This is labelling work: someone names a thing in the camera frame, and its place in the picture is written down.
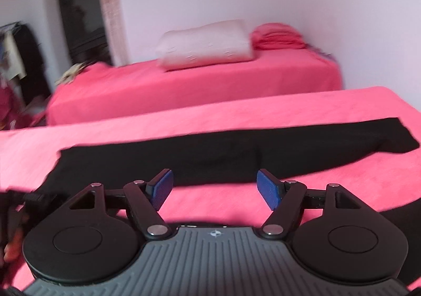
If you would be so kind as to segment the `left hand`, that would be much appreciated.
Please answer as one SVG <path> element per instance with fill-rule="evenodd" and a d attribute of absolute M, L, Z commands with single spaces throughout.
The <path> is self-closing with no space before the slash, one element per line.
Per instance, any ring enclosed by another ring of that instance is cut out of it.
<path fill-rule="evenodd" d="M 13 231 L 8 232 L 8 242 L 4 248 L 5 263 L 12 263 L 21 255 L 21 248 L 25 236 L 24 225 L 27 221 L 28 215 L 24 213 L 19 222 L 19 227 L 16 227 Z"/>

